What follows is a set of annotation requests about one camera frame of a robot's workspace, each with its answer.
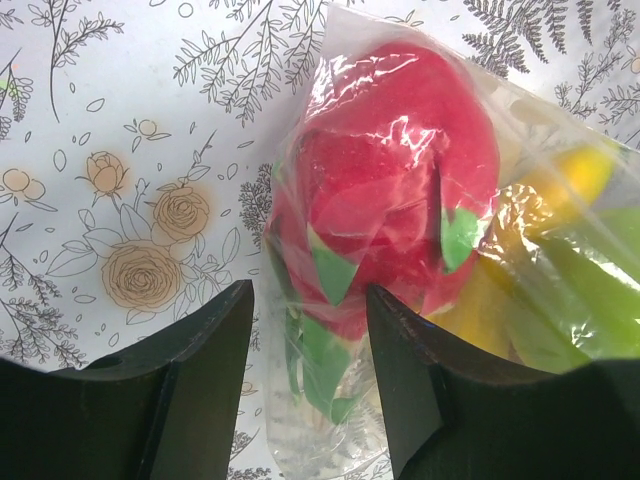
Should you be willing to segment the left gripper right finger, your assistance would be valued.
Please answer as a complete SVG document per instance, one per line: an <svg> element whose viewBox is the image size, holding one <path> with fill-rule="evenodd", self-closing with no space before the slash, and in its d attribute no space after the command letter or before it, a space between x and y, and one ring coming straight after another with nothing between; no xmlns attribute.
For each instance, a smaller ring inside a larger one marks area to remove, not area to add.
<svg viewBox="0 0 640 480"><path fill-rule="evenodd" d="M372 286L366 314L397 479L635 479L639 364L564 374L481 350Z"/></svg>

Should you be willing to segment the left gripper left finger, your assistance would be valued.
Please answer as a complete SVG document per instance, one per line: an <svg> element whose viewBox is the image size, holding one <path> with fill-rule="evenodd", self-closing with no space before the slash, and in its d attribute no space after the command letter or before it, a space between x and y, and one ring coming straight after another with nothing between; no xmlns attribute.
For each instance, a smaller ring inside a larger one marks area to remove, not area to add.
<svg viewBox="0 0 640 480"><path fill-rule="evenodd" d="M5 479L223 479L252 329L250 281L82 370L1 363Z"/></svg>

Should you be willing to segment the clear zip top bag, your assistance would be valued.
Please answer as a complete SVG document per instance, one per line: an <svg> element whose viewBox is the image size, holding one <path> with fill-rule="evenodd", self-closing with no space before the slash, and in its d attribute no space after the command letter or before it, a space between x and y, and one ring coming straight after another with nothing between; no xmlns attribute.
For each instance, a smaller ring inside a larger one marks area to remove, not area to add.
<svg viewBox="0 0 640 480"><path fill-rule="evenodd" d="M418 30L333 6L271 173L287 479L639 475L639 155Z"/></svg>

